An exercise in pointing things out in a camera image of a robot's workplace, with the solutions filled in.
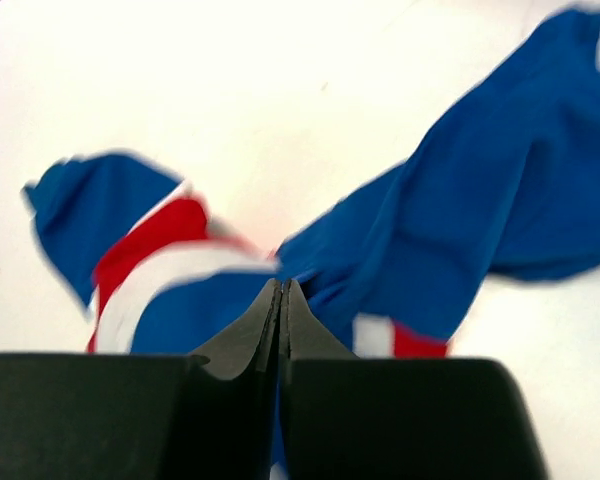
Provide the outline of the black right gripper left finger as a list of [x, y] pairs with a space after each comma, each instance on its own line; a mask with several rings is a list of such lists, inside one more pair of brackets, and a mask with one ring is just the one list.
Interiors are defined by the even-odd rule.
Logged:
[[281, 286], [185, 355], [0, 353], [0, 479], [266, 479]]

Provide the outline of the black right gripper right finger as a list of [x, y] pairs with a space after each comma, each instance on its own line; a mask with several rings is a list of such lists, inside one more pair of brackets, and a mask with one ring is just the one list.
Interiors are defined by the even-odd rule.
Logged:
[[520, 390], [485, 359], [362, 359], [311, 313], [280, 314], [280, 424], [293, 479], [544, 479]]

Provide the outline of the blue white red jacket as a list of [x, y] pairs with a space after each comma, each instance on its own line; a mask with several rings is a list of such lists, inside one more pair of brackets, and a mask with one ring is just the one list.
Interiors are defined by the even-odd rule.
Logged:
[[272, 254], [191, 183], [127, 153], [25, 196], [95, 313], [86, 355], [185, 355], [296, 281], [362, 359], [485, 359], [516, 382], [544, 479], [600, 479], [600, 10], [546, 18], [411, 156]]

